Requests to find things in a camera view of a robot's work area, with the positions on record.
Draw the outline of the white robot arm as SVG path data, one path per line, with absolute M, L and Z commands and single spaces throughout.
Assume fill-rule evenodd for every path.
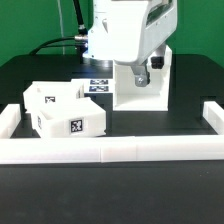
M 165 51 L 177 27 L 177 0 L 93 0 L 84 60 L 130 66 L 137 87 L 150 83 L 148 58 Z

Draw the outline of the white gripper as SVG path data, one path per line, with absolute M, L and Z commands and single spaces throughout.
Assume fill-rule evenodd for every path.
M 177 0 L 93 0 L 93 25 L 88 31 L 87 55 L 93 61 L 113 60 L 140 65 L 176 30 Z M 164 57 L 151 58 L 162 69 Z M 132 66 L 135 85 L 146 87 L 146 65 Z

